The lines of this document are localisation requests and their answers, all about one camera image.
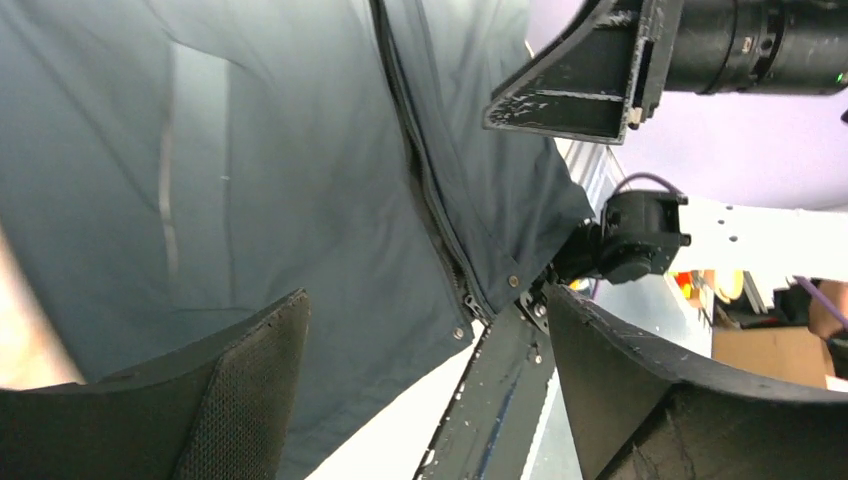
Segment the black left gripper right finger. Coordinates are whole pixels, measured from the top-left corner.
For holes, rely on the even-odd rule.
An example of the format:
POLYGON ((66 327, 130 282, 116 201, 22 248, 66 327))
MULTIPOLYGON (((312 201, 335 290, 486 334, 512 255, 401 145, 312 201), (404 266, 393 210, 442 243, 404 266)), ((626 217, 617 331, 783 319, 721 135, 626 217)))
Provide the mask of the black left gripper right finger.
POLYGON ((586 479, 843 479, 847 397, 738 370, 563 286, 549 334, 586 479))

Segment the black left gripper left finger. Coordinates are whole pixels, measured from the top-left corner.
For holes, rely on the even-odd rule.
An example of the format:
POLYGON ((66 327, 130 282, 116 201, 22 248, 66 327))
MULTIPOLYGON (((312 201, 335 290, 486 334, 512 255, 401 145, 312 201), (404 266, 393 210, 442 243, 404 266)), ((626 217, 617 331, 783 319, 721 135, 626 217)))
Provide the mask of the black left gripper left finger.
POLYGON ((271 479, 310 320, 303 291, 87 385, 1 394, 5 479, 271 479))

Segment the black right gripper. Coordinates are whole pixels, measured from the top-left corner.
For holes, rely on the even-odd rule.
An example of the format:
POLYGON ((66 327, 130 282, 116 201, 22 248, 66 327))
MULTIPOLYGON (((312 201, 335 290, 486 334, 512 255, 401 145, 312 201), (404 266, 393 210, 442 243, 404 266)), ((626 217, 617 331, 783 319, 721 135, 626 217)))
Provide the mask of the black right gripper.
MULTIPOLYGON (((491 130, 619 145, 632 104, 643 3, 585 1, 496 87, 491 130)), ((834 95, 847 86, 844 1, 648 1, 639 106, 665 91, 834 95)))

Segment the grey gradient hooded jacket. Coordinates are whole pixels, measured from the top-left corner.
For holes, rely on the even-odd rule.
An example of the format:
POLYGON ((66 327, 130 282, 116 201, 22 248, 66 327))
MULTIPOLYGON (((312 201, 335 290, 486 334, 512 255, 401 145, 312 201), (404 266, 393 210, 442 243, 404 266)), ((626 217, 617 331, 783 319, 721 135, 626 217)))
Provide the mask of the grey gradient hooded jacket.
POLYGON ((5 1, 1 224, 97 378, 304 289, 278 475, 465 349, 589 217, 489 131, 524 1, 5 1))

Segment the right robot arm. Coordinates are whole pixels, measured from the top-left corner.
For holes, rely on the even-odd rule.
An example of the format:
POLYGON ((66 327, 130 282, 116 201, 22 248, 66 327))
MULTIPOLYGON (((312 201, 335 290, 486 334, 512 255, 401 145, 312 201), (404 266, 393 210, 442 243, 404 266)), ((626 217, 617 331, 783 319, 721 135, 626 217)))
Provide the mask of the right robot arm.
MULTIPOLYGON (((666 91, 816 96, 846 85, 843 1, 587 1, 494 89, 483 125, 619 145, 666 91)), ((843 281, 847 217, 620 189, 554 269, 613 284, 707 269, 843 281)))

